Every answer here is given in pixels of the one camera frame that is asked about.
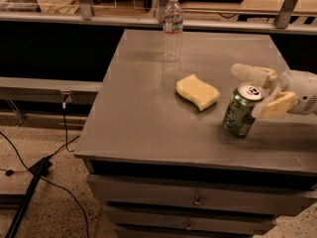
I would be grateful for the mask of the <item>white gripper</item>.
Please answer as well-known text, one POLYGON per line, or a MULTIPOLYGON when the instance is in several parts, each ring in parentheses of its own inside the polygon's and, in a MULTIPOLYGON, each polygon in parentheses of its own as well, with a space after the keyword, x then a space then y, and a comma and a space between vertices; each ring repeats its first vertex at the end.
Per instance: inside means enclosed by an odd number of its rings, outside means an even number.
POLYGON ((257 104, 254 118, 270 118, 287 113, 308 115, 317 114, 317 74, 308 71, 286 70, 277 77, 270 68, 234 63, 231 74, 243 82, 270 88, 274 80, 283 92, 269 96, 257 104))

